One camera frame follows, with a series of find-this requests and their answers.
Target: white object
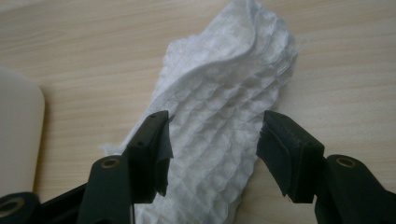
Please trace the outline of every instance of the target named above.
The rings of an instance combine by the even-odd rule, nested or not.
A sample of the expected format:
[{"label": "white object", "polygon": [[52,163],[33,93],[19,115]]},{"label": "white object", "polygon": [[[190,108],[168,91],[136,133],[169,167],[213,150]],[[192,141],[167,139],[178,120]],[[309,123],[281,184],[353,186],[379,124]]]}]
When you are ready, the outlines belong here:
[{"label": "white object", "polygon": [[0,197],[33,190],[43,118],[41,90],[0,67]]},{"label": "white object", "polygon": [[293,71],[285,22],[253,0],[236,0],[200,35],[172,42],[151,113],[168,110],[174,150],[166,197],[136,206],[137,223],[232,223],[253,172],[262,116]]}]

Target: light wood surface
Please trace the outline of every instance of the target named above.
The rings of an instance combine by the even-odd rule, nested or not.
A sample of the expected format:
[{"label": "light wood surface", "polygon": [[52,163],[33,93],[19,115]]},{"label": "light wood surface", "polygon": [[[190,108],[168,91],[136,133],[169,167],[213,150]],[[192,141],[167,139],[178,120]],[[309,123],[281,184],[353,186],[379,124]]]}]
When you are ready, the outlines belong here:
[{"label": "light wood surface", "polygon": [[[0,13],[0,64],[46,97],[35,192],[87,181],[148,106],[168,43],[202,32],[229,1],[50,0]],[[325,146],[363,161],[396,192],[396,1],[263,0],[300,54],[277,111]],[[313,204],[281,196],[262,161],[235,223],[316,223]]]}]

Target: white tissue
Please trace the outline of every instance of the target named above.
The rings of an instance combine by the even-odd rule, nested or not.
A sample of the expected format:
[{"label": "white tissue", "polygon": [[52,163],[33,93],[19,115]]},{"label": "white tissue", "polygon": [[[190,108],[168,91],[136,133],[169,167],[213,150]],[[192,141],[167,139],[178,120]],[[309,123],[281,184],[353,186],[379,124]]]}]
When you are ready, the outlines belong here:
[{"label": "white tissue", "polygon": [[253,0],[236,0],[200,35],[172,42],[151,113],[176,115],[165,198],[136,205],[136,223],[232,223],[253,172],[262,116],[293,71],[297,52],[285,22]]}]

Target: crumpled paper towel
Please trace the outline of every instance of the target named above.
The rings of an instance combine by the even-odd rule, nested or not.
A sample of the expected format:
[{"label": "crumpled paper towel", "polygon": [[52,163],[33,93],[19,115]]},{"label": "crumpled paper towel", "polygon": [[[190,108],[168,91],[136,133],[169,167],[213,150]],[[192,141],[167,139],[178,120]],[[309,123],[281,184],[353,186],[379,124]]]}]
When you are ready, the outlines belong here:
[{"label": "crumpled paper towel", "polygon": [[144,118],[168,110],[174,150],[165,198],[136,206],[136,223],[232,223],[253,172],[262,116],[293,71],[285,22],[254,0],[235,0],[200,35],[173,41]]}]

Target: black plastic part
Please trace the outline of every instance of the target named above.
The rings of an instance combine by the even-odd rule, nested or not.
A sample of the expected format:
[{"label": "black plastic part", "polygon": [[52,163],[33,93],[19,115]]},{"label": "black plastic part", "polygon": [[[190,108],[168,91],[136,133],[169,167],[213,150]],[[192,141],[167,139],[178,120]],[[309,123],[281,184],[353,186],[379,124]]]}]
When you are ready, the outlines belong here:
[{"label": "black plastic part", "polygon": [[8,194],[0,199],[0,223],[41,223],[40,208],[40,201],[33,193]]},{"label": "black plastic part", "polygon": [[93,164],[78,214],[78,224],[131,223],[128,160],[109,156]]},{"label": "black plastic part", "polygon": [[282,194],[294,203],[312,203],[314,183],[323,166],[324,146],[289,117],[264,112],[257,156],[270,170]]},{"label": "black plastic part", "polygon": [[85,192],[86,184],[42,204],[41,214],[46,224],[76,223],[79,206]]},{"label": "black plastic part", "polygon": [[323,175],[343,223],[396,223],[394,194],[362,162],[332,155]]},{"label": "black plastic part", "polygon": [[122,156],[128,158],[133,203],[152,203],[159,192],[166,194],[169,161],[173,158],[169,141],[167,111],[148,116]]},{"label": "black plastic part", "polygon": [[335,206],[332,195],[327,187],[326,180],[322,174],[317,178],[315,184],[315,194],[317,202],[315,204],[315,215],[318,224],[340,224],[342,223],[340,214]]}]

